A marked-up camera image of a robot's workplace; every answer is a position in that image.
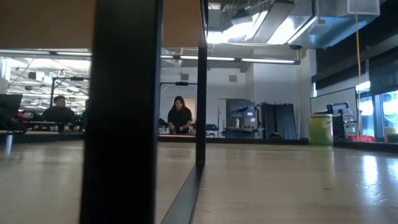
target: long dark hair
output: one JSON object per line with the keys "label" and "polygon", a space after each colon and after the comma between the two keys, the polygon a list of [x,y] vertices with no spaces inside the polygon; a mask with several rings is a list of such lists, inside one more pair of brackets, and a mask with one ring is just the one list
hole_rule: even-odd
{"label": "long dark hair", "polygon": [[182,108],[181,108],[181,110],[184,110],[184,109],[185,109],[185,101],[184,101],[184,99],[182,98],[182,96],[176,96],[176,97],[174,98],[174,103],[173,103],[173,108],[172,108],[172,110],[177,110],[177,107],[175,106],[175,102],[176,102],[177,100],[179,100],[179,101],[182,103]]}

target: red object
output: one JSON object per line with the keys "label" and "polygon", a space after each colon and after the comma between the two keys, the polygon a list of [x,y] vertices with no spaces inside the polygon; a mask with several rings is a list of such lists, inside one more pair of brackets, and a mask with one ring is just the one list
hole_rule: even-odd
{"label": "red object", "polygon": [[361,142],[376,142],[374,140],[374,137],[372,136],[356,136],[356,135],[350,135],[348,136],[348,139],[350,141],[361,141]]}

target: white board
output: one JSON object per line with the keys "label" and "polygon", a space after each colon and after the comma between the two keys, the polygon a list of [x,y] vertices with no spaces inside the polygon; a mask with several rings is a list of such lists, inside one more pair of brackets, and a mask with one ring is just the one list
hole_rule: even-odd
{"label": "white board", "polygon": [[311,98],[311,114],[326,110],[326,106],[332,103],[348,103],[348,108],[354,113],[355,121],[357,120],[357,101],[355,87],[328,93],[322,96]]}

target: green trash bin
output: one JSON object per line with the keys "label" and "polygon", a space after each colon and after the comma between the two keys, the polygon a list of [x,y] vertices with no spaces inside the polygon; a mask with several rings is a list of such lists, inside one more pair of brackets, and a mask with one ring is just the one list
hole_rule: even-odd
{"label": "green trash bin", "polygon": [[308,118],[308,142],[333,145],[333,120],[331,114],[313,114]]}

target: wooden floor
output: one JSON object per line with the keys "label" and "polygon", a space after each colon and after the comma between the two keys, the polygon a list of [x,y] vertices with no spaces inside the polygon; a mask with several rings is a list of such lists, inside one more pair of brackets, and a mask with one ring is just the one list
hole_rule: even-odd
{"label": "wooden floor", "polygon": [[398,157],[208,144],[194,224],[398,223]]}
{"label": "wooden floor", "polygon": [[[194,144],[160,144],[156,223],[195,163]],[[0,153],[0,224],[76,224],[83,141],[19,144]]]}
{"label": "wooden floor", "polygon": [[[194,163],[194,144],[160,143],[160,223]],[[398,156],[311,146],[208,144],[202,223],[398,223]],[[83,143],[0,154],[0,224],[78,223]]]}

